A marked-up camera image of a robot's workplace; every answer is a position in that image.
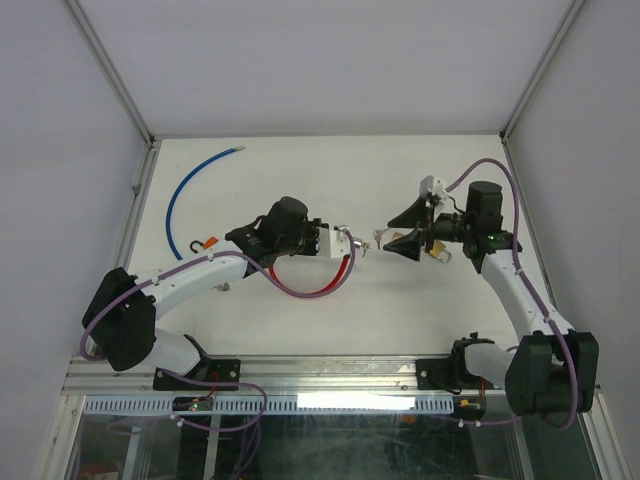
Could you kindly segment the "small padlock keys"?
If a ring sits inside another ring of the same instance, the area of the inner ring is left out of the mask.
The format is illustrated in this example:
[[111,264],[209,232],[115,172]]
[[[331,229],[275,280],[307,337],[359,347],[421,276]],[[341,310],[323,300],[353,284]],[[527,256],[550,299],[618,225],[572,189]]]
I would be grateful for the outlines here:
[[376,229],[373,232],[373,239],[375,241],[376,248],[378,250],[381,249],[383,237],[388,231],[389,231],[389,228],[382,228],[382,229]]

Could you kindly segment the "red cable lock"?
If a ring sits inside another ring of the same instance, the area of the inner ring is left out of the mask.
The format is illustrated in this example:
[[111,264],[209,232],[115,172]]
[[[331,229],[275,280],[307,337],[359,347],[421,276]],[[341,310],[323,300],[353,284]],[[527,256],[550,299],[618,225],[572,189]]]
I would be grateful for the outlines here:
[[336,290],[346,276],[351,257],[285,258],[268,268],[269,275],[286,288],[308,297],[325,295]]

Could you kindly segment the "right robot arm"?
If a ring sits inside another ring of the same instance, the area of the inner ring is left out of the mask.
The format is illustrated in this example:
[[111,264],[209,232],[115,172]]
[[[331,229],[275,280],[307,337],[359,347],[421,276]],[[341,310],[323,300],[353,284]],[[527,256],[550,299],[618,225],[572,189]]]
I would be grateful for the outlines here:
[[517,416],[564,414],[573,418],[592,408],[599,345],[551,309],[526,277],[521,245],[503,227],[500,185],[475,181],[462,211],[447,213],[450,190],[439,178],[420,184],[418,199],[389,221],[408,234],[384,245],[386,252],[417,261],[436,242],[459,243],[475,271],[506,311],[518,344],[512,351],[476,333],[455,341],[443,366],[429,381],[456,392],[487,382],[502,389]]

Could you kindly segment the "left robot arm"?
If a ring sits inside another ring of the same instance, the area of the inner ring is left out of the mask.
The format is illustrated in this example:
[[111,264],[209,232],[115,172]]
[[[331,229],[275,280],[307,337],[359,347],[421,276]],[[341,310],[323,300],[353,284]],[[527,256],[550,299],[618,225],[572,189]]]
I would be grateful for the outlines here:
[[317,255],[328,228],[309,218],[301,201],[284,196],[267,214],[168,267],[138,274],[122,267],[109,271],[82,319],[81,341],[93,341],[98,352],[92,355],[82,346],[82,356],[105,360],[116,372],[151,365],[174,372],[188,388],[201,387],[210,373],[206,352],[192,337],[167,332],[157,321],[209,290],[266,273],[280,257]]

